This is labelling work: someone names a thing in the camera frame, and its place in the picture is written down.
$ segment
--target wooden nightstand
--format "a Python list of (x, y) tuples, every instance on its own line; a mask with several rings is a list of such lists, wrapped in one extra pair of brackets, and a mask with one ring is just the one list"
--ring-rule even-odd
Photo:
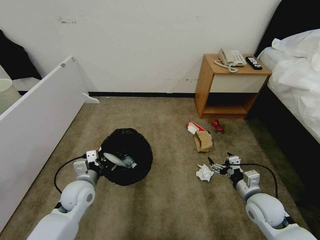
[(238, 72), (229, 73), (214, 60), (219, 60), (218, 54), (203, 56), (195, 95), (199, 117), (245, 118), (272, 72), (258, 61), (262, 70), (247, 64), (237, 67)]

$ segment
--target telephone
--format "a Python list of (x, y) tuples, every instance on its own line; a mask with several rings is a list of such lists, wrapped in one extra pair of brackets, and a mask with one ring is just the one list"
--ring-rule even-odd
[(246, 60), (237, 50), (221, 48), (219, 50), (219, 58), (223, 64), (219, 63), (219, 61), (217, 60), (215, 60), (214, 63), (221, 67), (227, 68), (231, 73), (236, 73), (238, 71), (238, 69), (233, 67), (243, 67), (247, 65)]

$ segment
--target floor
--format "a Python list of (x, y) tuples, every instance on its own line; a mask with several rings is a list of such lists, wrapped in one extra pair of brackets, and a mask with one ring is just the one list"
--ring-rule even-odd
[[(195, 176), (197, 164), (207, 164), (208, 156), (223, 163), (227, 151), (239, 155), (243, 163), (260, 163), (275, 170), (279, 199), (293, 219), (307, 228), (280, 176), (290, 176), (297, 191), (302, 186), (258, 120), (220, 119), (225, 133), (216, 134), (210, 119), (199, 119), (192, 98), (99, 99), (100, 104), (81, 108), (0, 240), (26, 239), (37, 222), (51, 212), (60, 197), (53, 176), (62, 163), (98, 149), (116, 128), (129, 127), (150, 143), (152, 169), (145, 179), (127, 187), (100, 178), (96, 199), (80, 221), (76, 239), (265, 239), (247, 217), (245, 204), (230, 180), (214, 175), (210, 182), (204, 182)], [(186, 130), (190, 120), (212, 133), (212, 151), (196, 151), (193, 135)], [(261, 174), (263, 191), (274, 195), (270, 173), (254, 169)], [(57, 183), (64, 188), (74, 179), (69, 164), (59, 173)]]

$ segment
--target black headboard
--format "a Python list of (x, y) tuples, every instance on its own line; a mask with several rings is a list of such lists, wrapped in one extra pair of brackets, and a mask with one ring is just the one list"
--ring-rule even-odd
[(308, 30), (319, 29), (318, 0), (282, 0), (262, 36), (255, 56), (270, 47), (274, 38), (284, 39)]

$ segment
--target red can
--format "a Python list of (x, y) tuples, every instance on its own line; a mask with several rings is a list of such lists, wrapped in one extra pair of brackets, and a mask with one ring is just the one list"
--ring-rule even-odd
[(212, 124), (212, 126), (214, 126), (216, 128), (219, 126), (219, 121), (217, 119), (213, 120), (211, 124)]
[(216, 127), (216, 133), (223, 133), (223, 132), (224, 132), (224, 129), (221, 125)]

